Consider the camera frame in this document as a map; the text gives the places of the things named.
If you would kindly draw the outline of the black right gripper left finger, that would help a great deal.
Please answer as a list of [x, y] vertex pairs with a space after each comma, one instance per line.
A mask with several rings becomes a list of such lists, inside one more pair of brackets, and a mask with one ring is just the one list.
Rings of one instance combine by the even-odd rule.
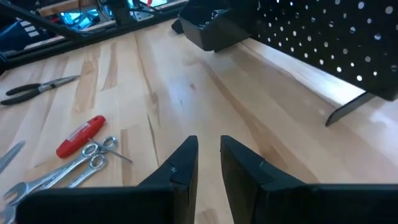
[[38, 191], [16, 208], [16, 224], [194, 224], [198, 138], [189, 136], [137, 186]]

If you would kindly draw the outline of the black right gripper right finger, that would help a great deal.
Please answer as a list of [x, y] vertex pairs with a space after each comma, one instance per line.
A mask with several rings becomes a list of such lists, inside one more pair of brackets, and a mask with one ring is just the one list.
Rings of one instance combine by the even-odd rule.
[[307, 184], [227, 135], [220, 153], [234, 224], [398, 224], [398, 184]]

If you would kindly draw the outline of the silver combination wrench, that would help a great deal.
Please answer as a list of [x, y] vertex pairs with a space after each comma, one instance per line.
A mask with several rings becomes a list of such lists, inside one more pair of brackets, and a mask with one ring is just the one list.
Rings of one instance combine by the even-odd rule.
[[70, 182], [66, 188], [75, 188], [90, 178], [92, 175], [101, 171], [106, 167], [108, 160], [105, 155], [97, 154], [90, 159], [88, 167], [72, 182]]
[[[108, 136], [108, 137], [106, 137], [106, 138], [104, 138], [103, 140], [102, 140], [102, 142], [100, 142], [100, 143], [105, 143], [105, 146], [109, 146], [110, 148], [111, 148], [111, 151], [114, 151], [116, 148], [117, 148], [117, 146], [118, 146], [118, 140], [115, 138], [115, 137], [113, 137], [113, 136]], [[106, 153], [107, 152], [103, 152], [101, 149], [100, 149], [100, 147], [98, 146], [98, 149], [99, 149], [99, 153], [98, 154], [103, 154], [103, 155], [105, 155], [106, 156]], [[35, 189], [35, 190], [33, 190], [32, 192], [35, 192], [36, 190], [47, 190], [47, 189], [49, 189], [49, 188], [51, 188], [51, 187], [53, 187], [54, 186], [53, 184], [51, 184], [51, 183], [46, 183], [46, 184], [44, 184], [44, 185], [42, 185], [42, 186], [40, 186], [40, 187], [38, 187], [37, 189]], [[14, 205], [7, 205], [6, 204], [6, 207], [5, 207], [5, 209], [4, 210], [2, 210], [2, 211], [0, 211], [0, 224], [14, 224], [14, 220], [15, 220], [15, 215], [16, 215], [16, 207], [17, 207], [17, 205], [21, 202], [21, 200], [20, 201], [18, 201], [16, 204], [14, 204]]]
[[74, 168], [78, 167], [80, 164], [84, 163], [85, 161], [91, 159], [93, 156], [99, 153], [98, 146], [96, 144], [88, 144], [86, 145], [81, 154], [75, 158], [74, 160], [70, 161], [69, 163], [43, 175], [42, 177], [32, 180], [30, 182], [20, 182], [13, 186], [10, 190], [8, 190], [4, 195], [3, 199], [8, 199], [15, 196], [11, 201], [7, 203], [7, 205], [14, 205], [18, 201], [20, 201], [23, 197], [27, 194], [31, 193], [33, 190], [37, 189], [38, 187], [46, 184], [56, 184], [62, 178], [64, 178], [68, 173], [70, 173]]

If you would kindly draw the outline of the small red-handled screwdriver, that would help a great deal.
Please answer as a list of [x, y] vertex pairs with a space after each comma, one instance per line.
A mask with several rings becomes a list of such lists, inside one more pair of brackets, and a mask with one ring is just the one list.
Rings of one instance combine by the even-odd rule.
[[59, 158], [66, 158], [88, 142], [95, 143], [103, 152], [111, 152], [109, 146], [105, 146], [105, 143], [99, 143], [92, 139], [99, 130], [103, 127], [106, 118], [102, 115], [97, 115], [91, 118], [89, 121], [83, 123], [78, 129], [71, 133], [64, 142], [57, 148], [56, 155]]

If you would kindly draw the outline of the black-handled needle-nose pliers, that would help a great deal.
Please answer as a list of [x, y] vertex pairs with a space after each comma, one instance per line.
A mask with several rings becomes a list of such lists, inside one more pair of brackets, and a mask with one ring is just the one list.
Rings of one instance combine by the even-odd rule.
[[31, 83], [15, 87], [7, 91], [6, 95], [7, 96], [17, 95], [17, 96], [0, 101], [0, 105], [11, 106], [23, 103], [25, 101], [29, 101], [47, 90], [55, 89], [64, 84], [70, 83], [78, 78], [80, 78], [80, 75], [58, 78], [45, 83]]

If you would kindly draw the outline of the black parts bin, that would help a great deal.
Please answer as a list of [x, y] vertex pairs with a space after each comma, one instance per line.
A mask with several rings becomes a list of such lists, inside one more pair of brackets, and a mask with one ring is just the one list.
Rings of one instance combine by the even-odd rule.
[[178, 18], [191, 42], [220, 51], [251, 36], [257, 0], [189, 0]]

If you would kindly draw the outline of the black perforated pegboard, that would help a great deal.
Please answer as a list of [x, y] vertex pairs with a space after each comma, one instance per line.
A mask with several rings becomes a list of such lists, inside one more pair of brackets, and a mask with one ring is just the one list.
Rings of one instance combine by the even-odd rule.
[[398, 0], [258, 0], [252, 37], [363, 91], [337, 122], [374, 97], [398, 100]]

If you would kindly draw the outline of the black aluminium table frame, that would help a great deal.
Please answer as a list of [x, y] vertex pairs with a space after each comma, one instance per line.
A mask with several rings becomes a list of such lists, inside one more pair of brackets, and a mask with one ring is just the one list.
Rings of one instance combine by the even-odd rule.
[[66, 26], [56, 25], [43, 17], [12, 5], [6, 0], [0, 0], [0, 12], [5, 16], [18, 17], [30, 22], [35, 27], [43, 28], [60, 37], [57, 40], [47, 40], [44, 44], [14, 54], [4, 55], [0, 53], [0, 76], [6, 70], [60, 55], [71, 50], [76, 50], [87, 45], [95, 44], [176, 18], [187, 2], [188, 0], [178, 0], [159, 7], [152, 7], [144, 4], [140, 0], [132, 0], [134, 9], [132, 9], [131, 15], [136, 20], [135, 23], [126, 26], [118, 26], [114, 19], [108, 25], [105, 24], [99, 27], [92, 27], [89, 31], [75, 31]]

